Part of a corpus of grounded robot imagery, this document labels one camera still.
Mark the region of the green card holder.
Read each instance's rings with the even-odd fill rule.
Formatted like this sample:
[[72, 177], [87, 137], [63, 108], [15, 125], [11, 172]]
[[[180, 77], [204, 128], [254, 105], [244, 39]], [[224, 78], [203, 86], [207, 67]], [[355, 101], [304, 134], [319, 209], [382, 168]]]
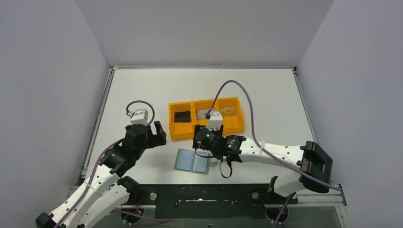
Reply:
[[217, 166], [217, 160], [209, 152], [179, 149], [174, 169], [207, 175], [209, 169], [215, 166]]

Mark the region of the gold card with stripe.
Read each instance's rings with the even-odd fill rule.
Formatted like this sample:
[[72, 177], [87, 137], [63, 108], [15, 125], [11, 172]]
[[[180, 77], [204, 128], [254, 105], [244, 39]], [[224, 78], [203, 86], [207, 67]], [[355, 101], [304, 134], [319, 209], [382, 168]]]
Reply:
[[222, 116], [233, 116], [236, 115], [235, 107], [223, 107], [220, 109], [220, 113]]

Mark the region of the silver VIP card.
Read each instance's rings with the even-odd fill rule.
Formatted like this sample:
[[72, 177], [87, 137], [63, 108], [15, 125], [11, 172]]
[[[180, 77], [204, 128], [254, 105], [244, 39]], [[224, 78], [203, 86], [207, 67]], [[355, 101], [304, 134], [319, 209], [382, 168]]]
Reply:
[[197, 120], [207, 120], [210, 119], [210, 115], [212, 114], [212, 110], [209, 109], [200, 109], [196, 110], [196, 119]]

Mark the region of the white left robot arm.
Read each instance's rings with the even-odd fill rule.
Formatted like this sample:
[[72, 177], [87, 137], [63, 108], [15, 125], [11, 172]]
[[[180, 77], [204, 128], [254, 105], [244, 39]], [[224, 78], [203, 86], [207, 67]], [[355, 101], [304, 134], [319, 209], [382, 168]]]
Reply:
[[159, 121], [156, 133], [149, 125], [126, 126], [125, 137], [98, 157], [89, 177], [71, 196], [50, 213], [36, 218], [38, 228], [91, 228], [116, 207], [140, 192], [140, 184], [125, 173], [135, 166], [146, 149], [164, 146], [166, 132]]

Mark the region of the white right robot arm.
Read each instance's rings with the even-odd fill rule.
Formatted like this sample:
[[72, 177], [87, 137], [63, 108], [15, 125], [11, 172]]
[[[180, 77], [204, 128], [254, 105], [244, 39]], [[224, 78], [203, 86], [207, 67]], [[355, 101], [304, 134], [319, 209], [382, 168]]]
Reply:
[[283, 197], [303, 189], [316, 193], [328, 193], [331, 189], [333, 159], [316, 142], [276, 145], [240, 135], [223, 137], [222, 129], [213, 131], [196, 125], [192, 147], [209, 151], [213, 158], [229, 166], [232, 162], [259, 162], [294, 171], [286, 176], [275, 175], [270, 181], [269, 191]]

